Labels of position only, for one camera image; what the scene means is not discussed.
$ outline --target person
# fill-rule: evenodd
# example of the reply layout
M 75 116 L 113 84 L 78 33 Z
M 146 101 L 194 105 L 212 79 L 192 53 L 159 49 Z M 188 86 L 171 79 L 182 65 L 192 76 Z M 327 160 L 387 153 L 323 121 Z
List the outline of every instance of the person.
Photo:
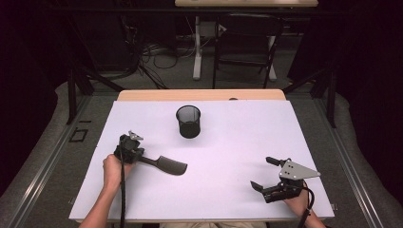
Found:
M 125 164 L 125 178 L 135 164 Z M 104 159 L 104 185 L 101 192 L 92 206 L 86 218 L 80 224 L 80 228 L 87 227 L 106 227 L 107 215 L 116 193 L 121 185 L 122 164 L 113 154 Z M 308 191 L 302 190 L 301 194 L 292 199 L 285 199 L 284 202 L 298 216 L 302 217 L 308 203 Z M 225 222 L 225 223 L 162 223 L 162 228 L 170 227 L 242 227 L 242 228 L 260 228 L 266 227 L 264 222 Z M 317 217 L 312 210 L 310 216 L 305 221 L 306 228 L 325 228 L 326 226 Z

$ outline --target person's left hand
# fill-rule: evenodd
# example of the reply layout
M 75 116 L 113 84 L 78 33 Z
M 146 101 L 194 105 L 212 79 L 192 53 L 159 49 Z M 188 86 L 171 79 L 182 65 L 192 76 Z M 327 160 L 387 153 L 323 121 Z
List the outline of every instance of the person's left hand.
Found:
M 125 178 L 127 178 L 132 164 L 125 164 Z M 121 161 L 118 160 L 113 154 L 108 155 L 104 159 L 104 188 L 118 189 L 121 184 Z

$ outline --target white tabletop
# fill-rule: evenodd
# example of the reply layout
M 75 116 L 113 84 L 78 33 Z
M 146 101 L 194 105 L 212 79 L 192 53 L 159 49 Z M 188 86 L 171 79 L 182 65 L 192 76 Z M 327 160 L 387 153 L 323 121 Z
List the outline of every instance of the white tabletop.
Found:
M 316 7 L 317 0 L 175 0 L 177 7 Z
M 175 113 L 183 105 L 201 110 L 201 134 L 192 140 L 179 134 Z M 115 102 L 70 219 L 84 219 L 92 207 L 103 185 L 102 160 L 128 130 L 144 137 L 145 157 L 188 164 L 181 176 L 140 162 L 132 169 L 125 215 L 132 222 L 296 219 L 284 202 L 265 203 L 250 181 L 278 184 L 280 167 L 266 157 L 291 158 L 316 170 L 288 101 Z M 333 217 L 320 178 L 307 183 L 315 192 L 317 215 Z M 119 220 L 120 208 L 118 194 L 108 219 Z

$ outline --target black mesh cup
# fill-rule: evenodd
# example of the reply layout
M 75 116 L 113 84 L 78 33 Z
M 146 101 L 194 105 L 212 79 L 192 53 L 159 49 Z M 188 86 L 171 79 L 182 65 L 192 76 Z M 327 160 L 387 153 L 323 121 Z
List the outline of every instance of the black mesh cup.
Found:
M 201 133 L 201 111 L 193 105 L 178 109 L 179 132 L 187 139 L 193 139 Z

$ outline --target chair backrest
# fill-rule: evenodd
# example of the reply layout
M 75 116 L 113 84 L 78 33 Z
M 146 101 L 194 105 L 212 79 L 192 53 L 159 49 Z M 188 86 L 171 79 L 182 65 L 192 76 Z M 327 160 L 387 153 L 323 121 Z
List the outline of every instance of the chair backrest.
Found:
M 282 20 L 267 14 L 229 13 L 219 17 L 218 24 L 225 32 L 243 35 L 280 36 Z

